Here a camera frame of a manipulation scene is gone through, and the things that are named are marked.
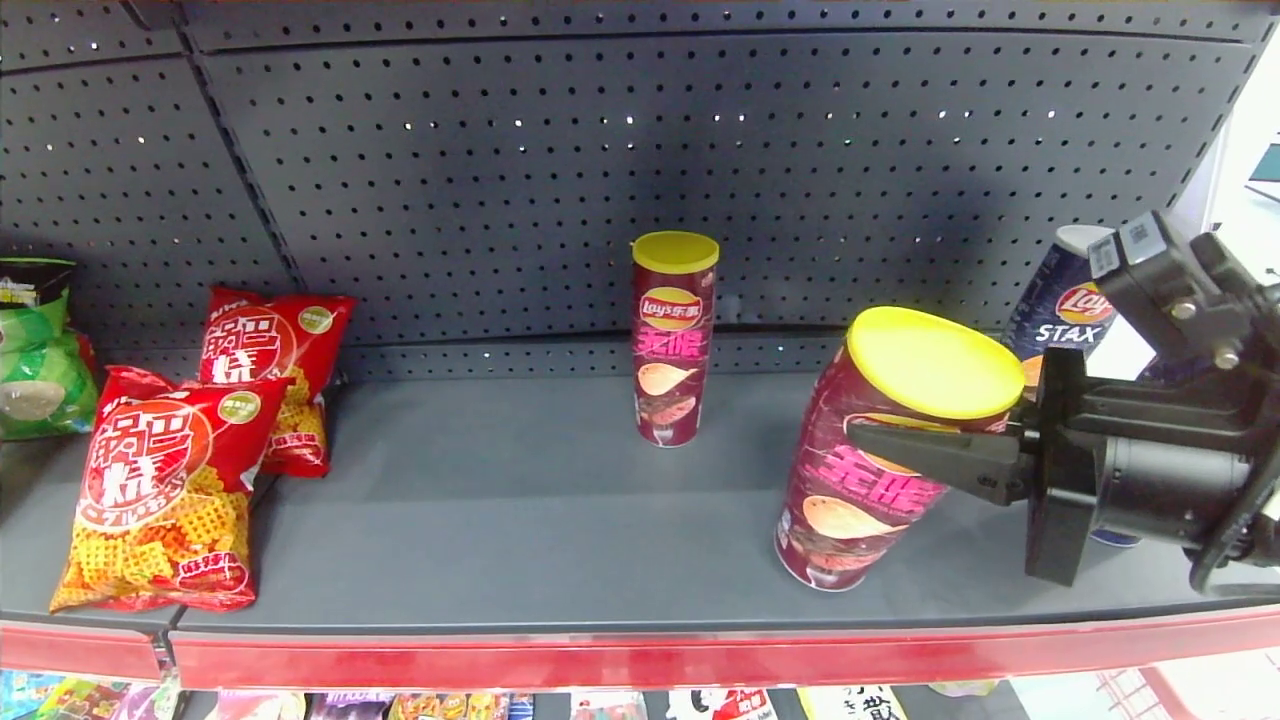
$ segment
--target green snack bag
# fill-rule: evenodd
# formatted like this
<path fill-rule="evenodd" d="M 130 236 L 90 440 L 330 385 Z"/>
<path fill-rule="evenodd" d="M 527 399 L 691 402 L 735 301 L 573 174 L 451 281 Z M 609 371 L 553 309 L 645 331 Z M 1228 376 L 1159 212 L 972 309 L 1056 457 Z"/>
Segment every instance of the green snack bag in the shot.
<path fill-rule="evenodd" d="M 0 258 L 0 354 L 63 334 L 74 269 L 69 260 Z"/>
<path fill-rule="evenodd" d="M 0 352 L 0 439 L 87 433 L 97 386 L 76 333 L 22 352 Z"/>

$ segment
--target chip can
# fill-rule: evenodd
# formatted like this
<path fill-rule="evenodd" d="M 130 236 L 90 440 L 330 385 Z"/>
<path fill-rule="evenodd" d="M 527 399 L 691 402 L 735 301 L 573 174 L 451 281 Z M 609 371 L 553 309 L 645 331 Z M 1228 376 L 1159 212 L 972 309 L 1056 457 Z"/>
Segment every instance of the chip can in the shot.
<path fill-rule="evenodd" d="M 858 315 L 805 410 L 773 538 L 782 564 L 812 588 L 850 589 L 946 492 L 855 447 L 851 425 L 998 433 L 1021 392 L 1018 360 L 977 331 L 904 307 Z"/>
<path fill-rule="evenodd" d="M 663 231 L 636 240 L 631 256 L 636 427 L 658 447 L 678 447 L 701 421 L 719 246 Z"/>
<path fill-rule="evenodd" d="M 1070 347 L 1088 356 L 1115 322 L 1115 310 L 1093 283 L 1088 260 L 1089 245 L 1114 232 L 1100 225 L 1057 228 L 1057 241 L 1027 283 L 1000 338 L 1021 361 L 1027 387 L 1039 387 L 1046 348 Z"/>

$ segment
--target yellow lid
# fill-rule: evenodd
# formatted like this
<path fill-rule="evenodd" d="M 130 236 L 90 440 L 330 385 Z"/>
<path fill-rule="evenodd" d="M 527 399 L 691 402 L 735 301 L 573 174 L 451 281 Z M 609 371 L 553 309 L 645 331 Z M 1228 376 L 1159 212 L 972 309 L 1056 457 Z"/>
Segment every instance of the yellow lid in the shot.
<path fill-rule="evenodd" d="M 1023 369 L 1012 352 L 977 331 L 919 310 L 864 310 L 845 343 L 877 389 L 934 418 L 991 418 L 1012 407 L 1023 393 Z"/>
<path fill-rule="evenodd" d="M 641 268 L 667 275 L 700 273 L 719 260 L 719 245 L 705 234 L 659 231 L 631 245 L 631 259 Z"/>

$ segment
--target snack bag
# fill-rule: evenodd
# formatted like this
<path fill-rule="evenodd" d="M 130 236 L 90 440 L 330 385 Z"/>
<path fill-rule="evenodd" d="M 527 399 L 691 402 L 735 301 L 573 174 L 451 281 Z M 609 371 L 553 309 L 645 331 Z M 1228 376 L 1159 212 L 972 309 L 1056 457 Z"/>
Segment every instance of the snack bag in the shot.
<path fill-rule="evenodd" d="M 79 337 L 64 333 L 22 352 L 0 352 L 0 438 L 87 433 L 97 386 Z"/>
<path fill-rule="evenodd" d="M 511 706 L 507 708 L 507 720 L 534 720 L 534 696 L 530 693 L 516 693 L 511 696 Z"/>
<path fill-rule="evenodd" d="M 173 720 L 180 692 L 177 673 L 166 674 L 159 685 L 132 683 L 111 720 Z"/>
<path fill-rule="evenodd" d="M 253 602 L 248 501 L 289 378 L 175 387 L 111 366 L 50 612 Z"/>
<path fill-rule="evenodd" d="M 214 288 L 200 382 L 297 380 L 271 430 L 264 473 L 319 478 L 329 471 L 320 391 L 333 374 L 355 305 L 353 299 L 340 296 L 266 300 L 252 292 Z"/>
<path fill-rule="evenodd" d="M 128 683 L 67 678 L 54 688 L 32 720 L 111 720 Z"/>
<path fill-rule="evenodd" d="M 0 258 L 0 352 L 22 352 L 63 334 L 76 264 Z"/>
<path fill-rule="evenodd" d="M 777 720 L 778 714 L 762 689 L 703 688 L 671 691 L 668 720 Z"/>
<path fill-rule="evenodd" d="M 64 332 L 73 269 L 65 260 L 0 259 L 0 439 L 86 433 L 93 424 L 88 342 Z"/>
<path fill-rule="evenodd" d="M 509 705 L 498 693 L 401 693 L 387 720 L 507 720 Z"/>
<path fill-rule="evenodd" d="M 33 712 L 61 682 L 61 675 L 0 670 L 0 720 Z"/>
<path fill-rule="evenodd" d="M 635 691 L 570 693 L 570 720 L 649 720 L 644 696 Z"/>
<path fill-rule="evenodd" d="M 307 700 L 284 691 L 218 691 L 205 720 L 302 720 Z"/>
<path fill-rule="evenodd" d="M 374 691 L 324 693 L 311 703 L 310 720 L 381 720 L 392 693 Z"/>

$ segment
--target gray shelf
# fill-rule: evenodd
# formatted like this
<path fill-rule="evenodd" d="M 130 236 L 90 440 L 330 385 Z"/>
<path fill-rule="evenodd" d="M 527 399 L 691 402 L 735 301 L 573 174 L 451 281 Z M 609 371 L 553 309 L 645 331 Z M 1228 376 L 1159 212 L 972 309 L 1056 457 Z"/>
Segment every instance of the gray shelf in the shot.
<path fill-rule="evenodd" d="M 1179 548 L 1091 543 L 1071 589 L 1021 573 L 1023 510 L 951 493 L 845 594 L 771 532 L 814 375 L 710 380 L 690 446 L 648 446 L 627 378 L 366 383 L 333 407 L 323 480 L 255 516 L 259 601 L 183 630 L 303 634 L 975 626 L 1225 607 Z M 1231 568 L 1224 580 L 1271 582 Z"/>
<path fill-rule="evenodd" d="M 0 619 L 161 632 L 177 619 L 177 606 L 49 614 L 70 548 L 87 448 L 84 437 L 6 442 L 0 448 Z"/>

